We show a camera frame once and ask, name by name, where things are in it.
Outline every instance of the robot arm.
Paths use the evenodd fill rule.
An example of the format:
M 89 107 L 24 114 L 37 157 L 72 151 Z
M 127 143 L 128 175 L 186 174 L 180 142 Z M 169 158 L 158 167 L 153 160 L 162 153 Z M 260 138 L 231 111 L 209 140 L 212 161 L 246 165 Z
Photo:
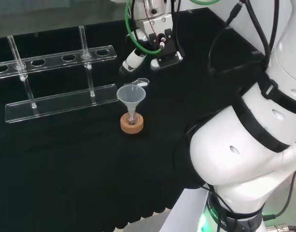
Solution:
M 167 14 L 171 1 L 163 0 L 134 0 L 133 17 L 139 29 L 136 30 L 139 42 L 148 42 L 145 48 L 151 51 L 161 50 L 155 54 L 151 62 L 153 70 L 176 64 L 182 60 L 182 55 L 177 49 L 173 33 L 172 15 Z M 133 72 L 146 57 L 141 49 L 134 50 L 123 62 L 120 71 Z
M 229 106 L 192 137 L 190 156 L 195 170 L 214 185 L 235 213 L 250 216 L 261 210 L 272 191 L 296 170 L 296 109 L 282 105 L 284 100 L 266 97 L 278 88 L 282 93 L 279 96 L 296 105 L 296 0 L 292 0 L 292 6 L 288 26 L 266 70 L 266 75 L 276 84 L 268 86 L 265 92 L 255 84 L 242 96 L 243 104 L 262 133 L 253 133 L 253 122 L 242 119 L 236 106 Z M 274 150 L 266 146 L 267 133 L 270 141 L 277 141 L 285 148 Z M 206 218 L 215 231 L 215 221 L 210 215 Z M 257 227 L 257 231 L 264 230 L 263 223 Z

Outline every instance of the black strap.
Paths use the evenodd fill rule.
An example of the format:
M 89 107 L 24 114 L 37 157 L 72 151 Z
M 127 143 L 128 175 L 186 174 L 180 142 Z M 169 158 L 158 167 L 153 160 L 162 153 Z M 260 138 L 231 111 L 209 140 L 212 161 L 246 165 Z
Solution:
M 255 232 L 262 223 L 262 209 L 264 205 L 256 212 L 250 214 L 231 213 L 220 205 L 214 195 L 209 193 L 207 197 L 207 207 L 215 223 L 218 223 L 220 217 L 220 227 L 227 232 Z
M 272 100 L 282 108 L 296 114 L 296 100 L 282 93 L 278 89 L 278 84 L 271 80 L 266 73 L 264 76 L 259 75 L 257 82 L 264 98 Z
M 279 153 L 289 147 L 289 145 L 277 140 L 261 126 L 239 94 L 237 94 L 232 107 L 239 121 L 249 134 L 267 149 Z

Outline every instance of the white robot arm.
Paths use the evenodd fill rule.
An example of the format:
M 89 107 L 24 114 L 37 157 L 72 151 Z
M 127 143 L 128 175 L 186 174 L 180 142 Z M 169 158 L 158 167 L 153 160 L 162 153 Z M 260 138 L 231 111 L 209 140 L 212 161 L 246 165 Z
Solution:
M 265 132 L 255 135 L 246 113 L 229 106 L 191 140 L 195 170 L 238 214 L 260 213 L 272 191 L 296 170 L 296 0 L 292 0 L 292 6 L 288 27 L 266 71 L 272 84 L 265 92 L 255 84 L 242 96 L 241 104 L 250 111 L 256 127 Z M 268 141 L 277 141 L 278 146 L 265 142 L 267 132 Z M 211 212 L 208 207 L 206 219 L 216 231 Z M 249 219 L 241 218 L 239 222 Z M 260 231 L 266 231 L 263 223 L 257 228 Z

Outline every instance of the black table surface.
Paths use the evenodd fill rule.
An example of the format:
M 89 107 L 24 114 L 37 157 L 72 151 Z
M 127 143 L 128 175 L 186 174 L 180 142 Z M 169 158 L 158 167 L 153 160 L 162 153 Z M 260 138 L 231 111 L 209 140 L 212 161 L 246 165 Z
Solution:
M 113 45 L 115 61 L 93 64 L 95 86 L 150 80 L 137 111 L 145 126 L 138 135 L 120 129 L 120 103 L 5 123 L 5 104 L 26 100 L 18 77 L 0 79 L 0 231 L 111 232 L 128 222 L 172 208 L 184 189 L 172 154 L 187 124 L 231 104 L 249 88 L 248 73 L 212 78 L 209 46 L 223 22 L 209 9 L 181 12 L 178 34 L 186 57 L 153 72 L 149 59 L 134 75 L 118 69 L 133 47 L 125 43 L 124 21 L 86 26 L 89 47 Z M 81 48 L 78 28 L 15 36 L 22 58 Z M 213 65 L 229 68 L 254 59 L 255 51 L 232 29 L 213 52 Z M 0 62 L 12 60 L 0 39 Z M 36 98 L 88 87 L 83 66 L 29 75 Z

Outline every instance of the green light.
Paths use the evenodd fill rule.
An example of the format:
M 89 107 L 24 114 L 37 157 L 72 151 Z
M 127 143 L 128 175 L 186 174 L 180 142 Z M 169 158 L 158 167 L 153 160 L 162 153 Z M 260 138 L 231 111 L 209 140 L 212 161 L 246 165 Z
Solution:
M 203 214 L 201 215 L 201 217 L 199 219 L 197 232 L 213 232 L 210 225 L 209 225 L 209 221 L 206 218 L 206 215 L 208 215 L 208 217 L 210 216 L 210 214 L 207 211 L 208 211 L 208 209 L 205 208 Z
M 198 222 L 197 232 L 202 232 L 204 230 L 205 223 L 206 223 L 206 217 L 204 214 L 202 214 Z
M 202 228 L 206 223 L 206 217 L 204 214 L 201 215 L 200 221 L 198 223 L 198 228 Z

